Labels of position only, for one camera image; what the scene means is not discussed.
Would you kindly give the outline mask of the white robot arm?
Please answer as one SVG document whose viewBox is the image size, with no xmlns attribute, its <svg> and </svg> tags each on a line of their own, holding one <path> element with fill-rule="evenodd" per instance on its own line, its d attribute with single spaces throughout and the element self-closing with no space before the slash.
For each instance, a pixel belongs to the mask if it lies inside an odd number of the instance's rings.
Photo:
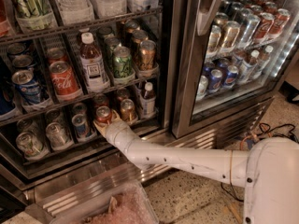
<svg viewBox="0 0 299 224">
<path fill-rule="evenodd" d="M 299 145 L 288 138 L 267 138 L 249 151 L 164 147 L 118 116 L 93 123 L 141 170 L 164 164 L 244 188 L 243 224 L 299 224 Z"/>
</svg>

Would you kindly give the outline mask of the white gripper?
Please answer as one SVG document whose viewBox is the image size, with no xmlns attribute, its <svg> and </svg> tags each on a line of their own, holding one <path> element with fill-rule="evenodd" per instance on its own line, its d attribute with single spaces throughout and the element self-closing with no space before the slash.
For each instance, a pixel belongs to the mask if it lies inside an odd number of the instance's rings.
<svg viewBox="0 0 299 224">
<path fill-rule="evenodd" d="M 111 110 L 112 118 L 111 124 L 106 125 L 105 123 L 99 123 L 94 121 L 93 124 L 97 131 L 106 138 L 106 140 L 120 152 L 126 154 L 129 146 L 135 139 L 139 139 L 130 128 L 130 126 L 121 120 L 120 115 L 114 109 Z"/>
</svg>

